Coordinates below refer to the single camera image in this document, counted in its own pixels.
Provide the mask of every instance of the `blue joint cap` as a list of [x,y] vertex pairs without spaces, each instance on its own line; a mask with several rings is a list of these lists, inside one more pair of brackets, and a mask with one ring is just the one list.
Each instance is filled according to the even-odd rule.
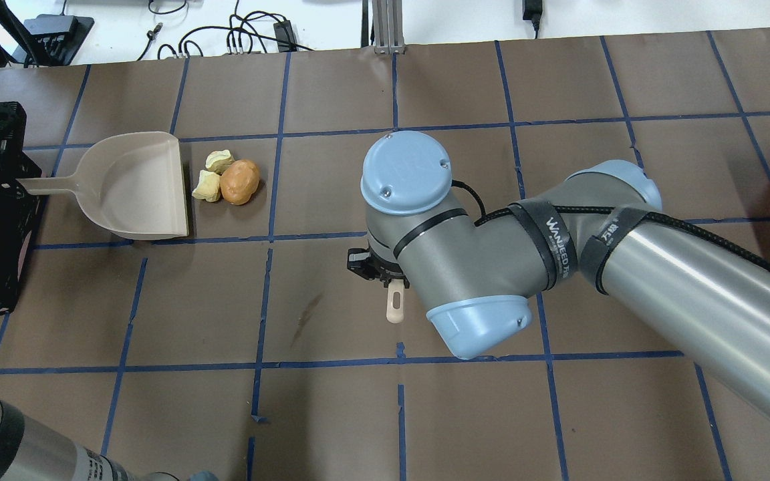
[[439,305],[427,313],[450,352],[459,359],[480,356],[531,323],[528,299],[490,295]]
[[412,216],[444,200],[453,180],[450,158],[438,141],[401,130],[382,137],[364,157],[361,195],[392,216]]
[[189,477],[189,481],[219,481],[212,472],[202,471]]
[[585,170],[578,170],[575,174],[572,174],[566,179],[571,179],[578,174],[587,174],[595,172],[597,174],[607,174],[607,176],[615,177],[623,180],[623,182],[629,184],[630,188],[638,191],[641,198],[644,199],[649,205],[652,205],[655,209],[661,210],[661,193],[658,191],[658,186],[655,182],[647,177],[644,170],[632,164],[629,161],[615,159],[606,160],[596,167],[586,168]]

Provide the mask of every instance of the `white handle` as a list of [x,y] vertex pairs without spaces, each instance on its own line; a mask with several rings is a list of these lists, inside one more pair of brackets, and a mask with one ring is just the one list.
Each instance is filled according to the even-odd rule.
[[67,194],[76,192],[73,176],[39,177],[37,179],[17,179],[31,195]]
[[393,325],[403,322],[403,293],[406,284],[402,279],[392,279],[388,283],[388,308],[385,310],[385,319]]

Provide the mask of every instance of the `power adapter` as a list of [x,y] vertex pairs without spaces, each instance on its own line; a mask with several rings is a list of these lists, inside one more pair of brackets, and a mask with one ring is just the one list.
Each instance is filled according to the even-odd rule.
[[296,51],[296,34],[290,21],[278,21],[272,25],[278,39],[278,51]]
[[534,39],[540,34],[540,19],[543,18],[543,0],[523,0],[522,19],[531,21],[534,27]]

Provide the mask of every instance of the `dustpan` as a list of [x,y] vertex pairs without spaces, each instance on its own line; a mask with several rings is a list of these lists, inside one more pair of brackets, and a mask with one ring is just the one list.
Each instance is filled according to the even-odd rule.
[[94,144],[72,176],[19,179],[32,195],[76,196],[96,225],[123,238],[152,241],[187,235],[180,142],[165,132],[138,132]]

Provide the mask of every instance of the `black strap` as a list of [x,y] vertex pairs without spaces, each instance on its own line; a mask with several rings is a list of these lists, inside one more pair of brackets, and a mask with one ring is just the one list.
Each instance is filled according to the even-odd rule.
[[537,247],[540,259],[543,259],[543,265],[546,268],[547,274],[546,287],[543,290],[547,291],[557,281],[557,268],[554,266],[554,256],[551,253],[551,249],[548,248],[545,237],[537,227],[537,223],[531,219],[531,216],[525,212],[525,209],[520,204],[507,205],[507,209],[513,213],[513,216],[516,217],[516,220],[525,229],[525,232],[528,232],[528,237],[531,237],[531,240],[534,241],[534,246]]
[[[572,277],[578,270],[578,253],[563,217],[554,206],[543,198],[529,198],[510,204],[509,208],[528,235],[531,235],[543,257],[543,264],[548,272],[548,283],[544,290],[552,289],[558,280],[564,281]],[[519,211],[523,211],[526,216],[520,215]],[[547,255],[552,257],[551,264],[547,262]]]
[[22,436],[25,434],[25,418],[19,409],[7,402],[1,402],[2,420],[0,420],[0,479],[8,472],[19,445],[22,444]]
[[453,217],[467,216],[467,215],[468,213],[465,212],[465,209],[459,208],[459,209],[446,210],[442,213],[439,213],[430,217],[429,219],[425,220],[420,225],[418,225],[418,227],[410,230],[408,234],[404,235],[403,238],[400,239],[400,242],[397,243],[396,246],[394,246],[394,258],[397,259],[400,256],[400,253],[403,252],[403,249],[405,249],[406,246],[409,245],[409,243],[411,243],[416,238],[418,238],[420,234],[424,234],[424,232],[430,230],[431,228],[436,227],[438,224],[445,222],[446,220],[453,219]]
[[591,235],[587,239],[587,244],[581,251],[581,272],[588,281],[593,280],[596,290],[603,295],[608,295],[605,292],[605,287],[602,286],[602,272],[605,271],[605,262],[608,262],[608,258],[614,252],[615,247],[620,244],[620,241],[638,227],[638,224],[648,214],[650,211],[636,207],[626,205],[617,207],[603,223],[599,233]]

